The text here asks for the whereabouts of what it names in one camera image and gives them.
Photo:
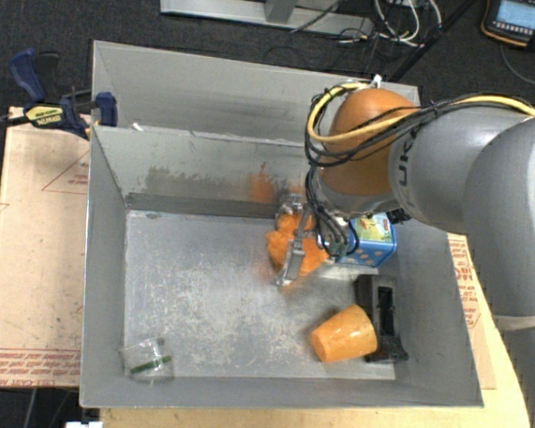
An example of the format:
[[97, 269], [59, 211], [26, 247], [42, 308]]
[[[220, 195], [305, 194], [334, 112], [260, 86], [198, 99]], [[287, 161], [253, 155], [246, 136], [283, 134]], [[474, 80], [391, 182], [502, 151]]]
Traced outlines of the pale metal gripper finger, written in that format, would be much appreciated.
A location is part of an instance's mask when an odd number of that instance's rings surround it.
[[278, 228], [280, 219], [285, 215], [297, 215], [304, 208], [303, 196], [298, 194], [285, 194], [279, 199], [277, 205], [274, 227]]
[[285, 287], [298, 279], [301, 267], [305, 260], [305, 251], [301, 243], [289, 242], [284, 263], [275, 277], [278, 287]]

